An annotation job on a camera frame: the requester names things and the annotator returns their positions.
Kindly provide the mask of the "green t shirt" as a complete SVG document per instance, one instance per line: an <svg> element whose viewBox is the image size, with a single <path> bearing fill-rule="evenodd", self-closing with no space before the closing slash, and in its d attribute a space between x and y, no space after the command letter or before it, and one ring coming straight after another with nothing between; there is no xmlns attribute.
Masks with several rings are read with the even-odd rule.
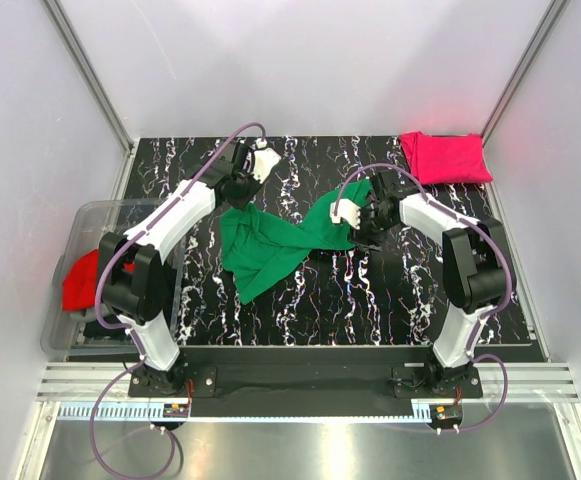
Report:
<svg viewBox="0 0 581 480"><path fill-rule="evenodd" d="M232 273L240 302L251 303L291 274L314 250L346 251L350 226L334 224L330 206L352 201L366 204L370 182L350 183L339 197L333 190L322 195L297 225L259 210L254 204L245 210L232 208L220 217L221 261Z"/></svg>

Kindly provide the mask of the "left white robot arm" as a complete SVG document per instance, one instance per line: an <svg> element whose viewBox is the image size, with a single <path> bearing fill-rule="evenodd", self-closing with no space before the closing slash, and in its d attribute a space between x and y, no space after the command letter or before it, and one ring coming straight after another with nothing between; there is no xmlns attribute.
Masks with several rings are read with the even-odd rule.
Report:
<svg viewBox="0 0 581 480"><path fill-rule="evenodd" d="M185 386L185 363L164 307L169 294L164 262L200 220L222 204L243 209L280 156L264 139L224 142L203 164L190 167L174 192L138 225L108 232L98 245L94 314L107 330L129 336L139 352L132 374L166 396Z"/></svg>

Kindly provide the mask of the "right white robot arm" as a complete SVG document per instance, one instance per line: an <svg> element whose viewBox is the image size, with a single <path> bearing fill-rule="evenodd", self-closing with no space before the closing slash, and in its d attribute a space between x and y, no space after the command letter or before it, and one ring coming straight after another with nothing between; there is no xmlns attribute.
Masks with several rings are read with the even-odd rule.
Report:
<svg viewBox="0 0 581 480"><path fill-rule="evenodd" d="M499 221L463 215L416 186L395 184L393 177L387 171L375 174L363 206L340 200L330 216L333 222L348 223L349 240L366 250L380 249L387 232L396 227L410 227L441 248L449 306L412 387L442 397L469 379L478 337L488 319L509 302L516 277Z"/></svg>

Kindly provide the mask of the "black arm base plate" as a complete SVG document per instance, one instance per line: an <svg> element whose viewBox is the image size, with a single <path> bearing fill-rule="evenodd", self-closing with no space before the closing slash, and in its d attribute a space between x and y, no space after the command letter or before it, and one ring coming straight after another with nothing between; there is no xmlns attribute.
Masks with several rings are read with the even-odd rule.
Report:
<svg viewBox="0 0 581 480"><path fill-rule="evenodd" d="M400 399L480 399L478 370L444 370L430 347L186 347L167 373L141 367L132 397L174 398L190 392L212 398L247 391L359 389Z"/></svg>

